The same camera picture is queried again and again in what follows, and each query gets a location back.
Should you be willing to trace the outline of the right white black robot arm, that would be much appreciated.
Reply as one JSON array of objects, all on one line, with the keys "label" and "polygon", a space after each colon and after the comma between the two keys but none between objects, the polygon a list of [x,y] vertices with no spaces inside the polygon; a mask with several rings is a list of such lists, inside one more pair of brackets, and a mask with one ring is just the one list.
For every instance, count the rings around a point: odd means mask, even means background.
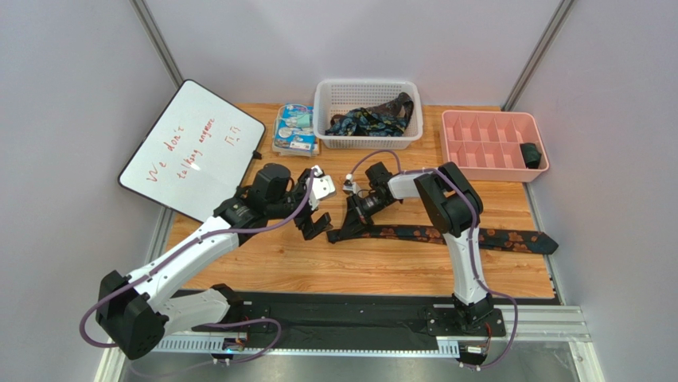
[{"label": "right white black robot arm", "polygon": [[[328,231],[328,241],[374,238],[445,244],[454,269],[455,321],[463,330],[482,327],[493,312],[491,294],[478,269],[477,225],[483,204],[461,170],[448,162],[438,168],[393,174],[378,162],[365,173],[369,181],[366,195],[361,195],[353,177],[347,176],[345,218],[339,229]],[[374,215],[407,198],[422,201],[431,225],[374,223]]]}]

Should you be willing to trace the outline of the black orange floral tie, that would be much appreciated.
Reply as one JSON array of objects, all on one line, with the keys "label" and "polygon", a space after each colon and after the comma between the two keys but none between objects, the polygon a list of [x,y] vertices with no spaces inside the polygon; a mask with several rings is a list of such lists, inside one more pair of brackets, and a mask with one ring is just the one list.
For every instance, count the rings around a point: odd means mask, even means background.
[{"label": "black orange floral tie", "polygon": [[[391,239],[444,244],[442,234],[432,226],[372,225],[362,234],[348,240]],[[553,255],[559,245],[545,232],[499,228],[479,228],[479,247],[485,250],[514,251],[537,255]]]}]

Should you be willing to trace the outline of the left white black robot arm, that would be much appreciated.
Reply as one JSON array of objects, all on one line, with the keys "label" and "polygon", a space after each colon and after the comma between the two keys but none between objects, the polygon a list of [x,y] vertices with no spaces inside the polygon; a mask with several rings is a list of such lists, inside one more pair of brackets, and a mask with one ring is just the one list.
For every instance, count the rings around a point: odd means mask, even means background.
[{"label": "left white black robot arm", "polygon": [[198,326],[235,325],[242,299],[217,284],[197,294],[176,296],[190,279],[221,256],[242,247],[253,236],[292,222],[304,240],[331,228],[324,213],[312,215],[321,201],[333,197],[332,178],[319,166],[293,179],[283,165],[266,164],[251,185],[237,187],[190,236],[155,261],[126,275],[112,271],[99,284],[93,316],[131,361],[144,357],[165,337]]}]

